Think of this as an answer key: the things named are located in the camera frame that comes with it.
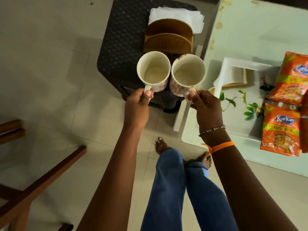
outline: white napkin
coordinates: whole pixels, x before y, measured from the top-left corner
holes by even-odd
[[[182,8],[158,7],[152,8],[149,16],[149,24],[164,18],[173,18],[187,23],[194,34],[201,33],[204,16],[200,11],[191,11]]]

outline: blue jeans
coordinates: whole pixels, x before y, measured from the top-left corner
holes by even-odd
[[[184,168],[177,150],[164,151],[157,161],[141,231],[181,231],[185,187],[202,231],[238,230],[227,197],[207,176],[203,163]]]

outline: person's left hand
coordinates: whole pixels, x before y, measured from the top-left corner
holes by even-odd
[[[133,129],[142,132],[149,119],[149,101],[153,98],[154,90],[145,93],[143,88],[137,89],[131,94],[125,105],[123,129]]]

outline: orange wristband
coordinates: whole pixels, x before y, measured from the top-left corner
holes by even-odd
[[[230,142],[226,142],[226,143],[222,143],[222,144],[219,144],[217,146],[214,146],[213,148],[211,148],[209,145],[205,144],[205,143],[202,143],[202,145],[205,145],[209,148],[209,153],[212,154],[216,151],[219,151],[220,149],[223,149],[225,147],[229,147],[229,146],[234,146],[235,144],[230,141]]]

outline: blue logo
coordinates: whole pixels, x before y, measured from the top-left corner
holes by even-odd
[[[295,118],[290,118],[288,116],[283,116],[283,115],[277,115],[277,117],[275,118],[275,121],[283,122],[286,124],[293,124],[295,122]]]
[[[293,71],[306,75],[308,74],[308,67],[305,65],[299,65]]]

